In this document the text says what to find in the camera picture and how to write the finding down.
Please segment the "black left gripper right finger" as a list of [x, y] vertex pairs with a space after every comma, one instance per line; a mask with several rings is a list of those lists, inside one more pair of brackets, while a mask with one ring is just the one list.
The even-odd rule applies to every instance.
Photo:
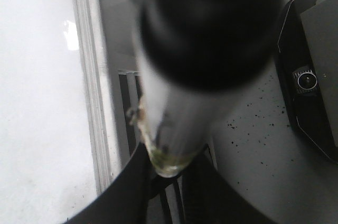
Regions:
[[275, 223], [223, 179], [208, 147], [183, 171], [182, 199], [186, 223]]

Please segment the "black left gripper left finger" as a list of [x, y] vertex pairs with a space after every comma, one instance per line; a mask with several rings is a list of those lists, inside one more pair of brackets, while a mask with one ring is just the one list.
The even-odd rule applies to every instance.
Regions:
[[66, 223], [146, 223], [150, 177], [148, 152], [139, 143], [113, 183]]

